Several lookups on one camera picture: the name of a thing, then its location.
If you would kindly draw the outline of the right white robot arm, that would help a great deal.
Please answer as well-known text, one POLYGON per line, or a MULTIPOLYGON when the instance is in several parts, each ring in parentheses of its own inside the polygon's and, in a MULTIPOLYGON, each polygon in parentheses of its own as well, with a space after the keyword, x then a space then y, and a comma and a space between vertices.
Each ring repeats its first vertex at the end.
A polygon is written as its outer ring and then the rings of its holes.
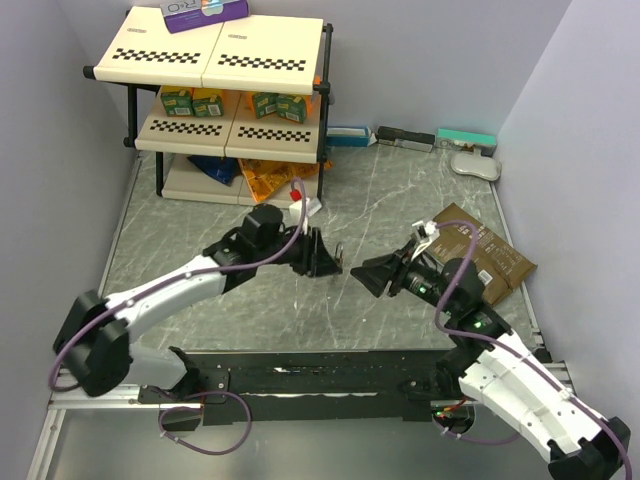
POLYGON ((618 471, 632 478, 629 427, 588 407, 550 373, 484 301, 474 263, 454 258, 436 270, 416 251, 408 243, 350 273, 376 297, 407 291, 448 315, 436 326, 455 346, 439 363, 438 390, 489 409, 538 452, 554 479, 610 479, 618 471))

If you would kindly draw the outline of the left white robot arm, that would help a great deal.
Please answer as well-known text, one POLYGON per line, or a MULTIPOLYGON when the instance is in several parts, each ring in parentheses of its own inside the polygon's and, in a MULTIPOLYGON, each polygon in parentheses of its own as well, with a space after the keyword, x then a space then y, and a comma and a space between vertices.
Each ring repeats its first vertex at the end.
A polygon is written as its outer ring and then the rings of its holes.
POLYGON ((329 251, 321 231, 301 215, 287 227, 283 213, 269 204, 254 207, 241 225, 178 269, 128 291, 78 296, 53 344, 56 354, 48 384, 58 385, 67 369, 89 397, 105 395, 121 383, 164 392, 177 402, 191 399, 203 385, 197 365, 177 347, 165 351, 137 345, 153 326, 203 300, 226 294, 256 276, 263 265, 287 265, 309 278, 338 275, 343 249, 329 251))

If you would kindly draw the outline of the small brass padlock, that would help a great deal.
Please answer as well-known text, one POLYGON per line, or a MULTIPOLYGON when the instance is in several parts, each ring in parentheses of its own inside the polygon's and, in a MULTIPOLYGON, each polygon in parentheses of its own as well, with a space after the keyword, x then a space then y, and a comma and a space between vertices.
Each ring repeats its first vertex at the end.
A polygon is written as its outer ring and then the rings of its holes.
POLYGON ((344 246, 342 242, 336 244, 335 252, 334 252, 334 260, 340 266, 343 265, 344 259, 344 246))

